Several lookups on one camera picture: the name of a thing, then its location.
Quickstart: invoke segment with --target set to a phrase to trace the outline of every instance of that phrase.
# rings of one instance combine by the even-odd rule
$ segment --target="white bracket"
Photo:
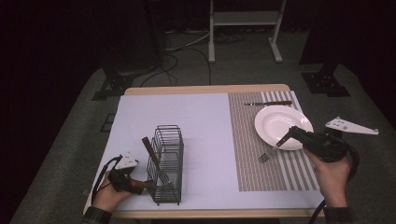
[[[332,121],[326,123],[326,127],[332,128],[345,133],[367,133],[367,134],[379,134],[378,129],[368,129],[358,124],[340,119],[337,117]]]
[[[121,156],[122,158],[116,166],[117,170],[135,167],[137,165],[137,161],[134,159],[130,151],[125,152]]]

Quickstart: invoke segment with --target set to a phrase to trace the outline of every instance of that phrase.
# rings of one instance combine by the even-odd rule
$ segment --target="black curtain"
[[[12,218],[80,91],[100,67],[102,43],[84,2],[1,2],[0,223]]]
[[[396,127],[389,106],[396,95],[395,39],[394,1],[321,0],[300,63],[344,65]]]

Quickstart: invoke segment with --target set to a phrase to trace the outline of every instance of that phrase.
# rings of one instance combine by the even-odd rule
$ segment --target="sleeve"
[[[349,207],[326,207],[323,209],[326,224],[356,224],[356,217]]]
[[[111,213],[99,208],[88,207],[80,224],[107,224],[110,219]]]

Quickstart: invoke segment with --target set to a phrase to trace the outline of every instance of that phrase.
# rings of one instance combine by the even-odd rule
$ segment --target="white shelf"
[[[214,25],[275,25],[278,11],[215,12]]]

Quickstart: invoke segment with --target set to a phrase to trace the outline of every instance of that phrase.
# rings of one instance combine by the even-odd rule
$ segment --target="table leg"
[[[283,0],[282,1],[279,13],[277,14],[274,35],[272,37],[268,38],[268,41],[270,43],[272,52],[274,53],[274,57],[275,57],[275,60],[276,60],[277,63],[283,62],[282,56],[280,55],[279,49],[277,48],[277,45],[276,45],[276,40],[277,40],[277,35],[279,34],[280,24],[281,24],[282,19],[283,19],[283,13],[285,11],[286,2],[287,2],[287,0]]]
[[[210,28],[209,28],[209,62],[215,62],[215,43],[214,43],[214,0],[210,0]]]

